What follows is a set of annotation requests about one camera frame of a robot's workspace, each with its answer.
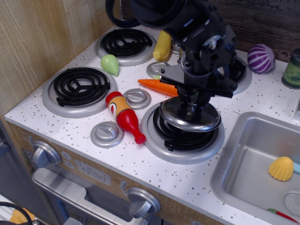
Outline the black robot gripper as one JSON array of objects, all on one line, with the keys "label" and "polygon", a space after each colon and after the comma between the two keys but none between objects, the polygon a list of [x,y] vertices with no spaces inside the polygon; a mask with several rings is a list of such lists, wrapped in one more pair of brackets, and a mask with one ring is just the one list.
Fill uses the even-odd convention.
[{"label": "black robot gripper", "polygon": [[159,70],[161,82],[177,89],[181,103],[206,106],[211,97],[232,98],[237,89],[230,79],[229,66],[236,59],[235,36],[214,35],[195,49],[183,44],[180,64]]}]

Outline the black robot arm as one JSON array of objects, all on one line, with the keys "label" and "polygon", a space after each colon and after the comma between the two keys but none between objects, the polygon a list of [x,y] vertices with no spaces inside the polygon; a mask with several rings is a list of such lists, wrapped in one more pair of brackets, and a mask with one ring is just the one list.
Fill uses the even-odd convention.
[{"label": "black robot arm", "polygon": [[115,18],[112,0],[105,8],[115,25],[165,31],[182,48],[181,64],[160,71],[162,81],[175,85],[182,102],[203,107],[213,96],[233,96],[237,84],[230,79],[229,66],[236,59],[237,39],[215,6],[206,0],[132,0],[130,5],[130,20]]}]

